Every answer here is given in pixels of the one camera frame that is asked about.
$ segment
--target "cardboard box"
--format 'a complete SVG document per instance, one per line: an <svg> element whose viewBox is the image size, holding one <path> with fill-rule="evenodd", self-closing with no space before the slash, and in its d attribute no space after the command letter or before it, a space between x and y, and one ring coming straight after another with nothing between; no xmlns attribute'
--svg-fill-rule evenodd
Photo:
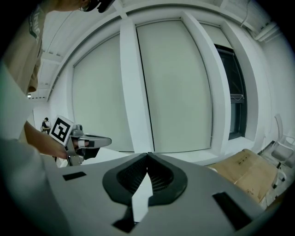
<svg viewBox="0 0 295 236"><path fill-rule="evenodd" d="M264 198L277 175L277 168L259 155L244 149L216 164L209 165L239 186L258 203Z"/></svg>

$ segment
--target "hand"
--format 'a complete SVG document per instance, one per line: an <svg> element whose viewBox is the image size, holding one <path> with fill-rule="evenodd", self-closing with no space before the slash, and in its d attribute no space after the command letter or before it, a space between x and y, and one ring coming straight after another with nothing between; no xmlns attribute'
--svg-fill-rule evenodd
<svg viewBox="0 0 295 236"><path fill-rule="evenodd" d="M26 122L24 125L24 131L26 133L28 144L34 146L42 154L67 159L67 152L65 147L59 142L55 141L48 134L44 134L36 130L33 126ZM73 140L74 148L78 148L78 141Z"/></svg>
<svg viewBox="0 0 295 236"><path fill-rule="evenodd" d="M78 10L83 6L86 6L90 0L47 0L48 11L67 12Z"/></svg>

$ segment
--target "person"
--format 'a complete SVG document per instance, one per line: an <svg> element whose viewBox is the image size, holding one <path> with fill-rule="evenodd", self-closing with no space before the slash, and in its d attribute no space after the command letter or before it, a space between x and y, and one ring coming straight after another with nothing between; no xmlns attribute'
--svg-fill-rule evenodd
<svg viewBox="0 0 295 236"><path fill-rule="evenodd" d="M48 118L46 117L42 121L42 132L47 132L47 134L49 134L50 128L51 128L50 122L49 122Z"/></svg>
<svg viewBox="0 0 295 236"><path fill-rule="evenodd" d="M44 0L19 27L2 60L24 94L36 91L41 64L42 35L46 15L51 11L74 11L86 7L90 0ZM65 148L51 136L25 123L20 142L27 142L42 154L67 158Z"/></svg>

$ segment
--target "white wall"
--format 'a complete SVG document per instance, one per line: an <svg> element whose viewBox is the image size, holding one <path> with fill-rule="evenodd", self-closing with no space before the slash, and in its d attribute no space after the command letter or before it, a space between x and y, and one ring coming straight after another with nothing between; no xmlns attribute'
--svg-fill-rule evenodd
<svg viewBox="0 0 295 236"><path fill-rule="evenodd" d="M34 122L35 122L35 128L40 131L40 128L42 126L42 122L45 117L49 119L49 121L53 122L50 116L50 110L49 110L49 103L48 102L36 102L33 103L34 109Z"/></svg>
<svg viewBox="0 0 295 236"><path fill-rule="evenodd" d="M119 35L100 44L75 66L73 94L75 122L83 125L85 133L111 137L109 149L133 151L121 78Z"/></svg>
<svg viewBox="0 0 295 236"><path fill-rule="evenodd" d="M67 77L67 70L63 70L50 96L49 109L51 123L55 120L57 115L74 121L72 117L70 118L68 113L67 88L71 87L71 84L68 83Z"/></svg>
<svg viewBox="0 0 295 236"><path fill-rule="evenodd" d="M29 122L30 125L32 125L35 128L35 120L34 120L34 111L30 113L27 121Z"/></svg>
<svg viewBox="0 0 295 236"><path fill-rule="evenodd" d="M286 38L281 35L262 43L271 73L274 101L281 114L284 133L295 127L295 56Z"/></svg>

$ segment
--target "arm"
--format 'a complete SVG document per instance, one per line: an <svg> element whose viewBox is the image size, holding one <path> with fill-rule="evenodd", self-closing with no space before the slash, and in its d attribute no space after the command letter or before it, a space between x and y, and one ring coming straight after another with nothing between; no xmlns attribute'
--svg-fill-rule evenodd
<svg viewBox="0 0 295 236"><path fill-rule="evenodd" d="M28 88L28 92L32 93L35 92L37 90L38 87L38 71L41 65L41 56L39 56L39 59L37 60L35 66L34 66L34 70L33 70L33 74L31 76L31 79L29 81L29 88Z"/></svg>
<svg viewBox="0 0 295 236"><path fill-rule="evenodd" d="M47 130L48 128L43 126L43 123L42 123L42 130Z"/></svg>
<svg viewBox="0 0 295 236"><path fill-rule="evenodd" d="M25 123L24 131L28 144L37 148L40 153L60 157L62 159L67 158L65 148L61 144L56 142L48 134L43 134L36 130L29 122Z"/></svg>

